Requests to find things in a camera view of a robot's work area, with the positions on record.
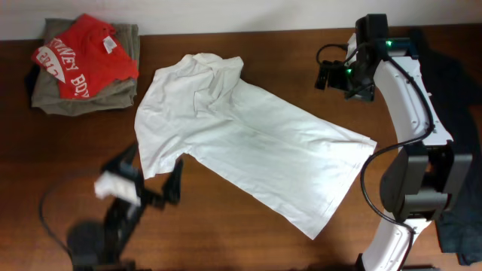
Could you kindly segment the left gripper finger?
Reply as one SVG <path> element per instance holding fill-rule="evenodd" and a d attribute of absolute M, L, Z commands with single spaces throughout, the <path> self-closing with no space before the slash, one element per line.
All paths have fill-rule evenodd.
<path fill-rule="evenodd" d="M 133 160 L 138 150 L 138 143 L 134 142 L 118 154 L 112 162 L 114 169 L 133 169 Z"/>
<path fill-rule="evenodd" d="M 180 159 L 162 187 L 163 198 L 169 204 L 177 205 L 180 202 L 183 167 L 184 161 Z"/>

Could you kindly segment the white t-shirt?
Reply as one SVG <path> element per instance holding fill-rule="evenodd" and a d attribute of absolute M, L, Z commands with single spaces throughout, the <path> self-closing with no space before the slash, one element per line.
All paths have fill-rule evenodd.
<path fill-rule="evenodd" d="M 143 174 L 191 155 L 314 239 L 377 144 L 245 82 L 243 65 L 198 53 L 155 72 L 134 124 Z"/>

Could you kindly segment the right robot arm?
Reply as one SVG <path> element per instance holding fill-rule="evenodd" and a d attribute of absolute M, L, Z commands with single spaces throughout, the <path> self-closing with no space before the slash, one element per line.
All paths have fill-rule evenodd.
<path fill-rule="evenodd" d="M 338 87 L 347 98 L 379 90 L 397 136 L 380 182 L 380 224 L 355 268 L 405 270 L 421 232 L 455 205 L 474 156 L 444 113 L 445 70 L 428 49 L 412 38 L 356 35 L 342 49 L 345 60 L 319 61 L 317 87 Z"/>

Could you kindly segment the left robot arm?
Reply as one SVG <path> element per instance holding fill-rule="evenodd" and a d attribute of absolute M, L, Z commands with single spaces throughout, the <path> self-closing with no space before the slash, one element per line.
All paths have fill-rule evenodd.
<path fill-rule="evenodd" d="M 102 222 L 82 221 L 69 229 L 67 247 L 74 270 L 135 270 L 136 262 L 121 260 L 121 255 L 146 208 L 162 210 L 180 202 L 183 160 L 175 162 L 161 192 L 156 192 L 145 186 L 142 170 L 133 165 L 137 150 L 135 142 L 102 166 L 95 193 L 99 198 L 113 196 L 114 201 Z"/>

